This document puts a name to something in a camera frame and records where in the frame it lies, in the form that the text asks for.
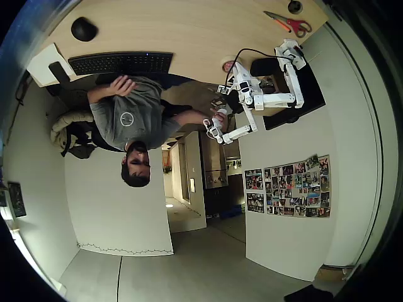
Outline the person's right hand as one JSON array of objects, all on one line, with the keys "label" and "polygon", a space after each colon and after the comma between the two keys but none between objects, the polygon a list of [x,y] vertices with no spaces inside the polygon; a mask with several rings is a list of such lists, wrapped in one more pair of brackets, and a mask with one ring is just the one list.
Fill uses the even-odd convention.
[{"label": "person's right hand", "polygon": [[212,119],[216,119],[220,123],[223,123],[227,119],[227,115],[225,113],[219,112],[218,110],[215,110],[213,108],[210,109],[213,112]]}]

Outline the person's left hand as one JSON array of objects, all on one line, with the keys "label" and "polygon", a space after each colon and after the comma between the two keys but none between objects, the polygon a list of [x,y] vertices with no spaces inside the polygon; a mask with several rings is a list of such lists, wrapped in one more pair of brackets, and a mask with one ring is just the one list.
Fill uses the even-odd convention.
[{"label": "person's left hand", "polygon": [[108,95],[127,96],[135,88],[136,82],[134,82],[127,75],[121,75],[108,86]]}]

